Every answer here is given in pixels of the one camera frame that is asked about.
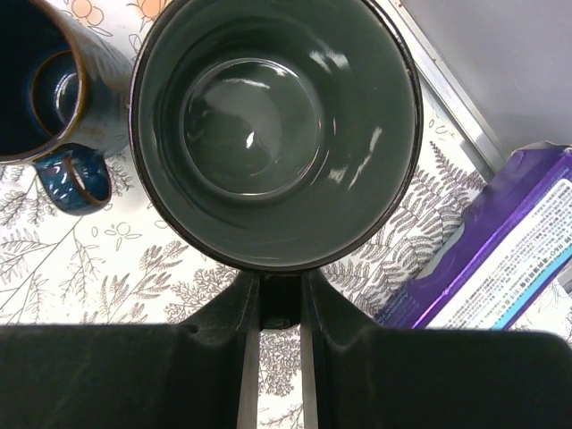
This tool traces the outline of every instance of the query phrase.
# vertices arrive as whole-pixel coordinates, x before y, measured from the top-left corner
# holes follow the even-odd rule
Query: mug bottom
[[[308,79],[276,61],[243,57],[194,79],[179,124],[195,175],[227,198],[275,198],[317,164],[322,106]]]

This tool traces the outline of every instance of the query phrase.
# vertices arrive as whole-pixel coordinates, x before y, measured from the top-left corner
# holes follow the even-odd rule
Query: dark gray mug
[[[33,164],[70,215],[105,206],[105,158],[128,142],[131,65],[44,0],[3,0],[0,164]]]
[[[227,265],[284,273],[342,257],[416,168],[416,68],[373,1],[174,0],[133,79],[148,195]]]

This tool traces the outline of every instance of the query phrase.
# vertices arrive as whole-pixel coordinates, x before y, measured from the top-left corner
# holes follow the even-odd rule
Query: purple box
[[[518,150],[429,265],[376,316],[399,328],[506,329],[572,257],[572,152]]]

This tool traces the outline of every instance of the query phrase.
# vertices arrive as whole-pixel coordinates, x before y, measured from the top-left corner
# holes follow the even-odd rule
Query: mug handle
[[[68,215],[89,215],[111,198],[105,159],[93,149],[65,145],[39,158],[34,166],[47,195]]]

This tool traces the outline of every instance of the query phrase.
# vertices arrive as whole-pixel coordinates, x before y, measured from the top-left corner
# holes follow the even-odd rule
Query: orange flower print
[[[93,5],[93,0],[63,0],[69,10],[64,11],[70,15],[75,21],[84,27],[88,27],[100,36],[107,38],[111,34],[106,29],[102,29],[99,25],[104,21],[105,15],[99,7]]]
[[[171,0],[136,0],[136,3],[128,5],[137,7],[141,12],[141,29],[143,29],[159,16],[170,2]]]

